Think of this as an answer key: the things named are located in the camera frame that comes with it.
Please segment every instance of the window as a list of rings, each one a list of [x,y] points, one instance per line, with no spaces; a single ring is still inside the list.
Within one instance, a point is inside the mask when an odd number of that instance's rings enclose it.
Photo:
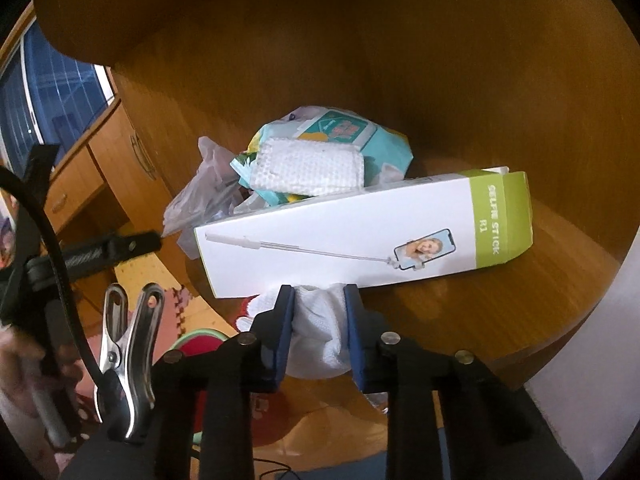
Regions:
[[[104,67],[60,54],[33,22],[0,74],[4,159],[22,176],[31,146],[48,142],[59,162],[112,100]]]

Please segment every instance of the cabinet door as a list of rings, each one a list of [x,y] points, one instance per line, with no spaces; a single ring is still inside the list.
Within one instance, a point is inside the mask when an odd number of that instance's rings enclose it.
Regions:
[[[162,232],[164,209],[171,202],[168,189],[146,157],[127,113],[118,104],[89,142],[95,160],[120,206],[137,230]],[[184,253],[175,236],[163,241],[158,257],[175,279],[189,281]]]

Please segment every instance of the person's arm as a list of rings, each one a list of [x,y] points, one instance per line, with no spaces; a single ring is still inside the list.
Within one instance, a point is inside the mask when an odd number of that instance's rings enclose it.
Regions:
[[[43,357],[44,350],[27,334],[0,326],[0,415],[31,464],[44,478],[55,480],[58,465],[30,393],[31,384],[38,388],[47,384],[34,383],[20,368],[22,358],[39,361]],[[75,349],[61,348],[58,357],[65,379],[77,383],[82,370],[74,364]]]

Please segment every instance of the cabinet handle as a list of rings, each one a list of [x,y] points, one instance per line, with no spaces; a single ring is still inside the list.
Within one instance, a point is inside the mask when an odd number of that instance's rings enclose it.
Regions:
[[[145,149],[140,143],[138,134],[133,133],[129,137],[131,140],[131,149],[133,150],[133,154],[136,156],[136,160],[138,161],[140,168],[142,168],[142,170],[146,173],[146,176],[148,176],[151,180],[155,180],[156,174],[154,173],[154,167],[149,161],[149,158],[145,153]]]
[[[66,196],[66,193],[63,193],[62,196],[58,199],[58,201],[51,206],[51,212],[59,213],[62,210],[62,208],[65,206],[67,198],[68,197]]]

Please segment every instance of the metal screw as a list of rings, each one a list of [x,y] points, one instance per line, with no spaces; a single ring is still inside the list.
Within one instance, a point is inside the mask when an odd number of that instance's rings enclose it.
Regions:
[[[252,345],[257,341],[257,337],[252,332],[241,332],[238,334],[238,343],[241,345]]]
[[[168,365],[176,364],[180,359],[182,359],[184,354],[180,352],[178,349],[169,350],[162,356],[162,360]]]
[[[400,342],[400,336],[396,332],[385,332],[380,339],[385,345],[397,345]]]
[[[455,357],[458,362],[463,365],[471,364],[476,358],[476,356],[473,355],[473,353],[471,353],[469,350],[458,350]]]

